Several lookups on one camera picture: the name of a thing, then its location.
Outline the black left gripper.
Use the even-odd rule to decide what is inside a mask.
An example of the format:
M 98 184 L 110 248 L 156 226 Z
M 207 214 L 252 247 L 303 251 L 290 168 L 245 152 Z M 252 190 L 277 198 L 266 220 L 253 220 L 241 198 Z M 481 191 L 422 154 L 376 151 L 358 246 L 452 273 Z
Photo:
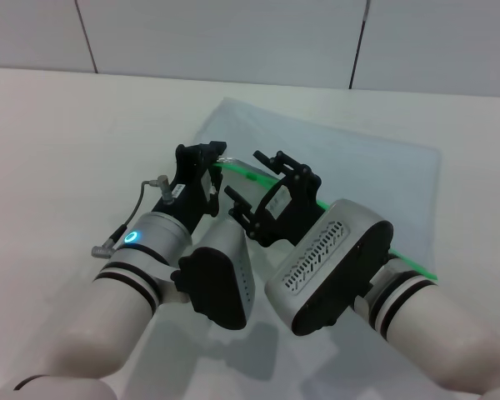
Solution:
M 173 202 L 166 204 L 160 199 L 152 211 L 175 218 L 189 234 L 194 232 L 205 214 L 216 217 L 223 174 L 220 168 L 210 167 L 226 148 L 226 142 L 178 145 L 175 152 L 177 170 L 170 185 Z

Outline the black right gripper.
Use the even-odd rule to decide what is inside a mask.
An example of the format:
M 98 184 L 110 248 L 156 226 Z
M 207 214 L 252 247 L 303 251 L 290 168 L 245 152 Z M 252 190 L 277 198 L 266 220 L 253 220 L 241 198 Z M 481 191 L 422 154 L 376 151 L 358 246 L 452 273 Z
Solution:
M 253 156 L 276 175 L 285 177 L 265 194 L 255 213 L 242 195 L 226 187 L 225 193 L 233 201 L 228 214 L 248 238 L 262 247 L 270 247 L 279 240 L 296 246 L 324 213 L 317 202 L 322 180 L 308 165 L 297 162 L 283 151 L 267 157 L 257 150 Z

